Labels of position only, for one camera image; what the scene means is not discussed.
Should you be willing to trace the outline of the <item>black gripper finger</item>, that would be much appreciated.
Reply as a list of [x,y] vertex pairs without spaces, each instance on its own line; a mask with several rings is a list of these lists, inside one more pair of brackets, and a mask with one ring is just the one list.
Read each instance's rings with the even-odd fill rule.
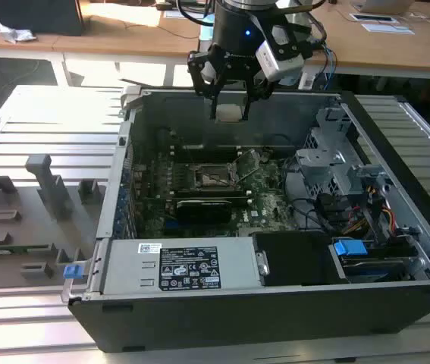
[[211,102],[209,117],[215,119],[218,106],[218,96],[223,87],[223,78],[214,77],[209,83],[205,82],[201,74],[194,76],[194,89],[198,96]]
[[267,80],[257,62],[243,63],[241,77],[244,89],[246,90],[242,120],[247,121],[250,113],[250,106],[260,99],[268,99],[273,93],[275,83]]

